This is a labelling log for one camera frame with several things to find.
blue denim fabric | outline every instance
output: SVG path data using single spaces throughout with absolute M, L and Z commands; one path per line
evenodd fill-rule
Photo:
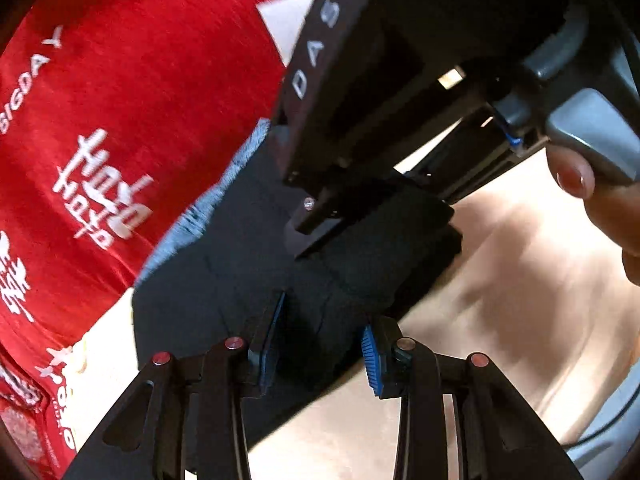
M 260 119 L 251 136 L 244 142 L 231 159 L 219 182 L 206 190 L 187 210 L 180 215 L 174 225 L 162 237 L 154 252 L 146 260 L 135 286 L 138 286 L 162 263 L 183 247 L 200 238 L 207 227 L 209 218 L 238 173 L 245 167 L 251 156 L 264 140 L 269 129 L 269 120 Z

black cloth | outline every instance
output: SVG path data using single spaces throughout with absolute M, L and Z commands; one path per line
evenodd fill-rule
M 245 399 L 252 446 L 314 400 L 358 359 L 366 315 L 400 316 L 460 251 L 452 209 L 406 188 L 317 253 L 294 260 L 284 225 L 305 197 L 280 183 L 266 145 L 239 173 L 194 244 L 162 264 L 133 295 L 138 361 L 157 351 L 202 354 L 286 290 L 286 351 L 268 394 Z M 194 410 L 187 466 L 196 470 Z

fingernail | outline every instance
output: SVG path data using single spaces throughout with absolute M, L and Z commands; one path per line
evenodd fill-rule
M 575 168 L 564 168 L 556 173 L 558 186 L 568 194 L 576 198 L 586 198 L 587 189 L 584 187 L 584 178 Z

silver screw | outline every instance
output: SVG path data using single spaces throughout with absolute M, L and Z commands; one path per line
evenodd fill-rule
M 153 362 L 156 366 L 162 366 L 167 364 L 171 360 L 171 354 L 169 352 L 157 352 L 154 354 Z
M 477 366 L 478 368 L 484 368 L 489 364 L 489 358 L 486 355 L 478 352 L 477 354 L 473 354 L 471 356 L 471 362 L 474 366 Z
M 229 350 L 238 350 L 239 348 L 242 348 L 244 346 L 244 339 L 237 335 L 227 337 L 225 339 L 225 346 Z
M 410 352 L 415 348 L 415 341 L 410 337 L 401 337 L 396 341 L 396 346 L 406 352 Z
M 305 198 L 305 201 L 302 204 L 304 205 L 307 211 L 311 211 L 316 205 L 316 200 L 308 196 Z

finger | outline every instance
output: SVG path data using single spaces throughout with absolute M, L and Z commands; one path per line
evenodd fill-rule
M 625 266 L 628 280 L 635 285 L 640 285 L 640 258 L 622 251 L 622 264 Z
M 546 147 L 546 162 L 558 186 L 576 198 L 591 196 L 595 176 L 591 165 L 579 153 L 561 146 Z
M 632 256 L 640 256 L 640 183 L 609 186 L 598 182 L 584 201 L 591 222 Z

